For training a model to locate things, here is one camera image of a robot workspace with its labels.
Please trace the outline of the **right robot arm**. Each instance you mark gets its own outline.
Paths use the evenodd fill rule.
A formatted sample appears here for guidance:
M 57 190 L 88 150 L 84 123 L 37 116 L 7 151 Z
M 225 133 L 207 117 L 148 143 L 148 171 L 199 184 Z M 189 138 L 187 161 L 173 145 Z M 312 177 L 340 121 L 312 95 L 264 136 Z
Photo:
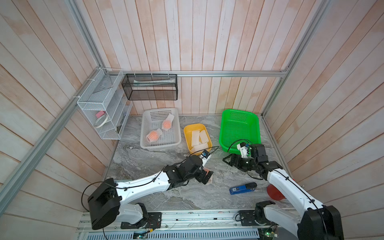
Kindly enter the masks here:
M 237 140 L 234 145 L 240 153 L 227 156 L 223 162 L 246 173 L 255 171 L 298 212 L 295 215 L 280 208 L 275 199 L 262 201 L 256 204 L 254 211 L 239 211 L 243 226 L 277 225 L 299 240 L 344 239 L 340 212 L 307 193 L 276 161 L 269 161 L 264 145 L 252 145 L 245 140 Z

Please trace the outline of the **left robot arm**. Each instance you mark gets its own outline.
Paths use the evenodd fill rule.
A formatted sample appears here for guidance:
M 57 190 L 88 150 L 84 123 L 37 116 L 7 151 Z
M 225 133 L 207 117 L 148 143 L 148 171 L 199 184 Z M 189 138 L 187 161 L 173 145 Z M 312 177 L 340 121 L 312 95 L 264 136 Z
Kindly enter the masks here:
M 204 168 L 210 158 L 208 151 L 202 151 L 200 155 L 167 165 L 146 178 L 126 182 L 106 179 L 87 199 L 92 229 L 103 229 L 115 221 L 142 227 L 149 221 L 148 211 L 144 204 L 133 202 L 147 195 L 183 187 L 192 179 L 207 184 L 213 175 Z

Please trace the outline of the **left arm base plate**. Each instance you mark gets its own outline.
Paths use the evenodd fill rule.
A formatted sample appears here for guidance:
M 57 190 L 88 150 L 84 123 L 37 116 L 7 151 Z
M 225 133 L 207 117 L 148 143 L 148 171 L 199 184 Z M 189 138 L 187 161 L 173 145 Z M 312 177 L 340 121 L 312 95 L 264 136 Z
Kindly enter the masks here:
M 131 225 L 127 222 L 121 223 L 121 229 L 123 230 L 144 230 L 144 229 L 159 229 L 162 225 L 162 213 L 161 212 L 150 212 L 147 217 L 144 217 L 138 223 Z

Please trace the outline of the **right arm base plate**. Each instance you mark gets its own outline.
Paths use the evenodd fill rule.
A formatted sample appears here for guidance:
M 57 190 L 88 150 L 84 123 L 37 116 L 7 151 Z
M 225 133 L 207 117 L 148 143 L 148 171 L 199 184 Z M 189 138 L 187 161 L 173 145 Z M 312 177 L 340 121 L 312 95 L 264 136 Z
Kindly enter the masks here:
M 241 210 L 239 215 L 243 227 L 271 225 L 271 222 L 266 219 L 263 210 Z

